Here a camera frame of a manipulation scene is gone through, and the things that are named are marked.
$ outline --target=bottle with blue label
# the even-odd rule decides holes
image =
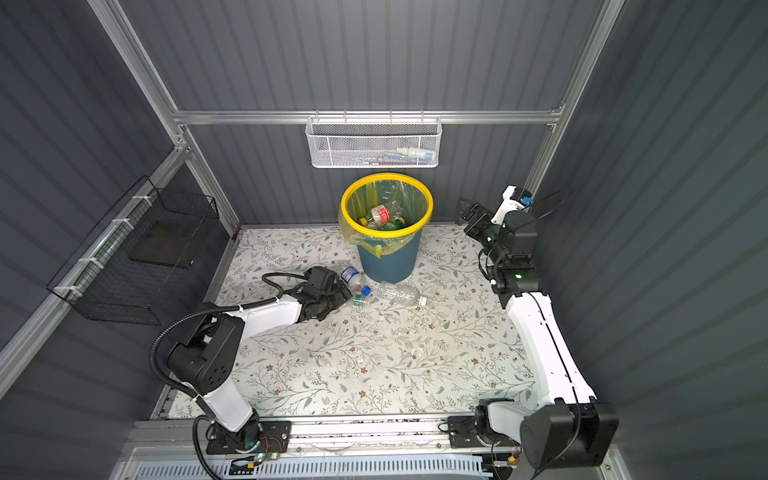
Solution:
[[[371,287],[368,286],[368,279],[349,261],[339,263],[336,267],[336,272],[351,292],[361,293],[363,296],[371,294]]]

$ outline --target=floral tablecloth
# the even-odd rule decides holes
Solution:
[[[359,310],[348,302],[322,322],[254,336],[237,354],[238,388],[262,416],[466,412],[480,398],[500,396],[533,409],[525,350],[478,271],[478,249],[459,227],[425,227],[416,268],[404,283],[429,298],[426,306],[374,298]],[[356,247],[335,227],[246,230],[217,304],[272,295],[260,279],[266,272],[343,260],[359,267]],[[169,416],[199,413],[179,394]]]

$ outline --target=black mounting plate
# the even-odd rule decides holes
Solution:
[[[259,445],[257,446],[256,450],[253,452],[249,452],[248,455],[258,455],[260,453],[266,454],[266,459],[270,459],[271,453],[281,453],[281,452],[287,452],[288,451],[288,441],[290,440],[290,429],[291,429],[291,422],[261,422],[262,426],[262,432],[260,434],[261,441]],[[232,442],[227,438],[226,435],[223,435],[222,432],[219,430],[221,427],[216,424],[214,425],[212,429],[212,435],[216,436],[215,440],[209,440],[208,446],[205,449],[205,452],[208,455],[228,455],[228,454],[234,454],[239,455],[237,450],[235,450],[235,445],[232,444]],[[264,436],[267,436],[269,439],[269,449],[267,449],[266,445],[267,442],[263,440]]]
[[[481,439],[478,436],[474,420],[473,415],[454,415],[446,419],[448,431],[454,433],[454,435],[449,434],[452,449],[490,447],[492,443],[495,443],[490,439]],[[506,447],[515,448],[515,443],[511,439],[503,435],[500,437],[500,439],[495,439],[498,443],[495,444],[494,451],[504,452],[509,450]]]

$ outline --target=dark gray wall panel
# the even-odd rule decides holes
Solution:
[[[691,6],[624,7],[542,185],[575,193],[537,261],[633,478],[760,478],[768,5]]]
[[[243,223],[335,222],[344,190],[379,171],[312,167],[301,126],[191,130]],[[546,130],[544,125],[446,125],[439,166],[392,171],[430,189],[434,220],[452,220],[459,197],[494,207],[508,184],[523,184]]]
[[[0,2],[0,345],[172,144],[90,8]]]
[[[200,192],[187,168],[167,187]],[[227,241],[217,223],[168,310],[172,318],[200,304]],[[149,417],[162,389],[147,366],[162,328],[67,315],[0,402],[0,478],[107,478],[134,421]]]
[[[125,0],[179,108],[558,106],[598,0]]]

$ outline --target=floral pattern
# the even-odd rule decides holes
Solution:
[[[525,350],[478,271],[478,248],[458,227],[425,227],[404,283],[429,298],[426,306],[374,298],[360,310],[348,302],[322,322],[260,333],[240,347],[232,370],[238,388],[259,414],[271,416],[466,412],[480,398],[500,396],[533,409]],[[343,260],[359,266],[356,259],[338,228],[247,230],[217,304],[269,297],[265,272]],[[170,416],[199,411],[178,395]]]

